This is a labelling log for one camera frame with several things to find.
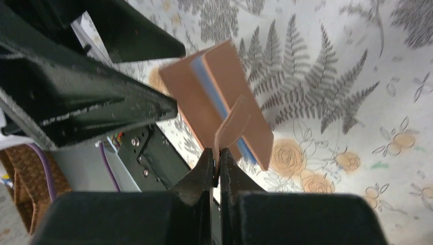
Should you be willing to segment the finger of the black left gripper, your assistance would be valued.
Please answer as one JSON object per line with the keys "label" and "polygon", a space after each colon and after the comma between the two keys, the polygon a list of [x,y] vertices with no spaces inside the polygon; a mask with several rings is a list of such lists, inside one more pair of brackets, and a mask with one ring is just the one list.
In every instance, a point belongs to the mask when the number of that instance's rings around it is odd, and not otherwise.
{"label": "finger of the black left gripper", "polygon": [[126,1],[85,1],[113,63],[181,58],[185,46]]}
{"label": "finger of the black left gripper", "polygon": [[44,36],[1,7],[1,108],[57,151],[177,116],[177,103]]}

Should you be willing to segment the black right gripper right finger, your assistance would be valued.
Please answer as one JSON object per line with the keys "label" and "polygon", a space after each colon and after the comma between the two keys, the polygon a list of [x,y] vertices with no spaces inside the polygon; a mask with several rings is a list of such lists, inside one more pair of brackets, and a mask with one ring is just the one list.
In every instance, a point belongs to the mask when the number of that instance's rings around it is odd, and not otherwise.
{"label": "black right gripper right finger", "polygon": [[220,152],[223,244],[387,244],[377,215],[353,194],[266,192]]}

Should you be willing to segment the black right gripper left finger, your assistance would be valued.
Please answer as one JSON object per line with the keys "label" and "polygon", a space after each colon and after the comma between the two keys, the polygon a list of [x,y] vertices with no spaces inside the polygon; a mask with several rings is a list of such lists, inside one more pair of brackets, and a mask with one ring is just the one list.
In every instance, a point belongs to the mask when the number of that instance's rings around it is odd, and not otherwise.
{"label": "black right gripper left finger", "polygon": [[166,191],[69,192],[31,244],[211,244],[213,152]]}

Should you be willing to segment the pink leather card holder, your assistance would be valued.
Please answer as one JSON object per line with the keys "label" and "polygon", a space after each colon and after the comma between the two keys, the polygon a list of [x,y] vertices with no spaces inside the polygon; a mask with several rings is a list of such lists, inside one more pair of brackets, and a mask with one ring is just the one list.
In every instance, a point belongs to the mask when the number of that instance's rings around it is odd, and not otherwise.
{"label": "pink leather card holder", "polygon": [[200,148],[229,148],[269,169],[274,135],[264,118],[231,40],[159,71]]}

